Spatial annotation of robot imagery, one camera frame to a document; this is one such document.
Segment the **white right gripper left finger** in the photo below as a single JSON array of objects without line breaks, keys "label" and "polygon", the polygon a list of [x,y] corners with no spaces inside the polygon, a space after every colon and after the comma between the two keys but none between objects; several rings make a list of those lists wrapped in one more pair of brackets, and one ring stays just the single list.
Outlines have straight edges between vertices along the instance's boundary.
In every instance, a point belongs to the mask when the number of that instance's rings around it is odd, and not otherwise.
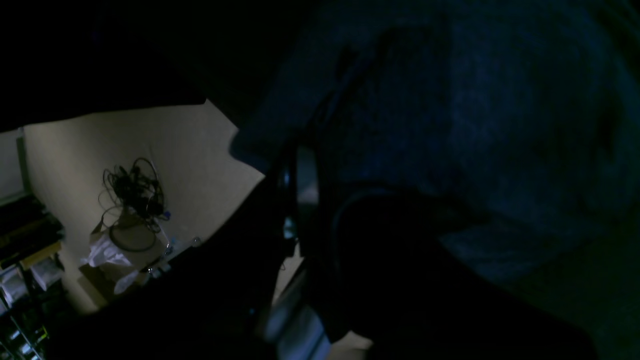
[{"label": "white right gripper left finger", "polygon": [[295,212],[298,144],[289,143],[224,225],[205,243],[202,360],[276,360],[266,339],[275,286],[295,242],[285,235]]}]

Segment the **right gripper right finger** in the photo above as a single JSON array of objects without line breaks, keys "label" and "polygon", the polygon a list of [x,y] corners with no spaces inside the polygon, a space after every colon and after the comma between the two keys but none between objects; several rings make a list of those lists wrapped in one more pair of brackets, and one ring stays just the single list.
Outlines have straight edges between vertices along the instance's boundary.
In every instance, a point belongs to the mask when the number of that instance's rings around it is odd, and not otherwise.
[{"label": "right gripper right finger", "polygon": [[370,360],[443,360],[442,305],[450,253],[441,244],[449,201],[423,190],[447,173],[425,150],[312,146],[318,249]]}]

